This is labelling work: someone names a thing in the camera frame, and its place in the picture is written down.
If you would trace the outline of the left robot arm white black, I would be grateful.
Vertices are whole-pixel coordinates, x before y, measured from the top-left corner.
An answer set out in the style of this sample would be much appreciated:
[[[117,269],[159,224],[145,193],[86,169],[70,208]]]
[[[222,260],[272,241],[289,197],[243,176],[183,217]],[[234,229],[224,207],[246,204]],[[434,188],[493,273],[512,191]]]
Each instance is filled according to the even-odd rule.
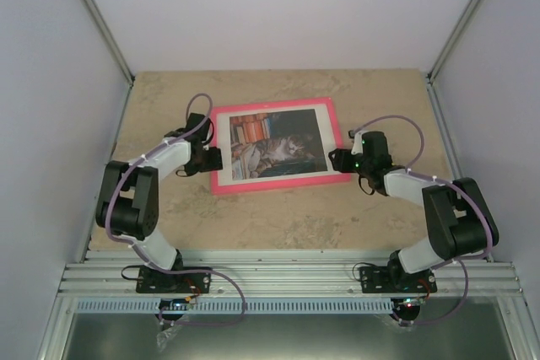
[[[182,287],[185,272],[181,252],[158,230],[159,184],[170,175],[221,170],[221,150],[210,145],[214,133],[208,116],[190,113],[184,127],[166,133],[148,153],[105,167],[95,221],[111,240],[126,244],[156,270],[155,281],[166,292]]]

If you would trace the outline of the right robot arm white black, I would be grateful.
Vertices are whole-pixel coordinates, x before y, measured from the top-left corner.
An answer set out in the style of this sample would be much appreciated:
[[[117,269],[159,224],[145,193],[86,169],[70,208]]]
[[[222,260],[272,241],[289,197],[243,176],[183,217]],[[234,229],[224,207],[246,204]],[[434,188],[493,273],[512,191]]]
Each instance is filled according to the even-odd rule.
[[[383,132],[359,132],[353,148],[337,148],[328,157],[334,170],[357,174],[371,194],[409,201],[424,210],[425,239],[393,252],[386,266],[360,267],[364,293],[433,292],[437,266],[483,256],[499,243],[499,231],[474,179],[447,181],[395,164]]]

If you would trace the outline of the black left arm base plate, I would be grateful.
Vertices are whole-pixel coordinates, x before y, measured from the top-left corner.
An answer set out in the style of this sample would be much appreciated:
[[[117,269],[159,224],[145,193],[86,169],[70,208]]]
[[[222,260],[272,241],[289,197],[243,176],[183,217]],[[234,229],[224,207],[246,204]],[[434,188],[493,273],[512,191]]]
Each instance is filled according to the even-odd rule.
[[[137,293],[184,293],[198,295],[208,293],[212,275],[209,267],[187,267],[187,270],[201,270],[186,275],[168,275],[143,266],[138,273],[135,291]]]

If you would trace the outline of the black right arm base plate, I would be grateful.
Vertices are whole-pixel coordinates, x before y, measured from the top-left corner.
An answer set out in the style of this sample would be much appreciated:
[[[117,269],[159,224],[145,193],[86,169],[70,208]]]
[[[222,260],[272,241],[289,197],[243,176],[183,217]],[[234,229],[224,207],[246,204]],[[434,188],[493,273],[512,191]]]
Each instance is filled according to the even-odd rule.
[[[363,293],[436,293],[438,287],[432,271],[413,274],[388,267],[361,266],[354,271]]]

